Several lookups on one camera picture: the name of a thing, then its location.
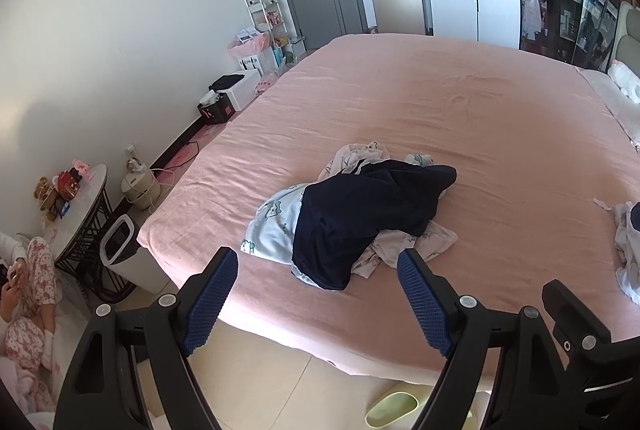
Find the gray headboard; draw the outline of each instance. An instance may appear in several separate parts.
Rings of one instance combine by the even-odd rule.
[[[613,57],[640,76],[640,10],[622,2],[618,12],[618,30]]]

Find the blue textured rubber pad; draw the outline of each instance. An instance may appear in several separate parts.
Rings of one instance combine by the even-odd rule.
[[[187,356],[207,343],[213,324],[216,323],[237,277],[238,257],[233,251],[228,251],[189,312],[187,332],[181,345]]]
[[[429,346],[448,356],[453,342],[449,337],[447,317],[416,265],[404,253],[398,257],[398,280]]]

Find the black cable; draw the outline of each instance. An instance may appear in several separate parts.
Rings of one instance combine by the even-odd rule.
[[[186,146],[188,145],[192,145],[193,143],[195,143],[196,147],[198,148],[198,151],[196,152],[196,155],[194,155],[191,159],[189,159],[188,161],[185,161],[183,163],[180,163],[179,165],[176,166],[170,166],[169,168],[163,168],[163,170],[175,170],[176,168],[181,168],[183,167],[185,164],[190,163],[191,161],[193,161],[193,159],[195,159],[196,157],[198,157],[198,155],[200,155],[200,144],[197,141],[189,141]]]

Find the pink bed sheet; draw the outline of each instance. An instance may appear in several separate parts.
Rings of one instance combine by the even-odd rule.
[[[226,323],[351,374],[433,384],[443,359],[427,346],[394,269],[380,265],[345,291],[322,291],[239,252],[266,198],[315,180],[341,146],[371,140],[394,158],[428,153],[458,170],[435,220],[460,240],[430,267],[460,294],[492,309],[542,310],[542,286],[558,278],[615,340],[640,334],[640,308],[614,276],[612,216],[593,202],[640,197],[638,154],[574,67],[519,50],[425,36],[339,38],[203,150],[138,240],[178,286],[220,246],[238,251]]]

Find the person's hand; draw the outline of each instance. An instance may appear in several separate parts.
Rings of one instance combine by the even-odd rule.
[[[12,286],[9,282],[2,286],[2,296],[0,296],[0,316],[2,320],[9,323],[11,321],[12,313],[18,306],[20,298],[22,296],[22,290],[20,286]]]
[[[25,287],[29,280],[29,268],[23,258],[19,258],[15,261],[15,271],[18,287]]]

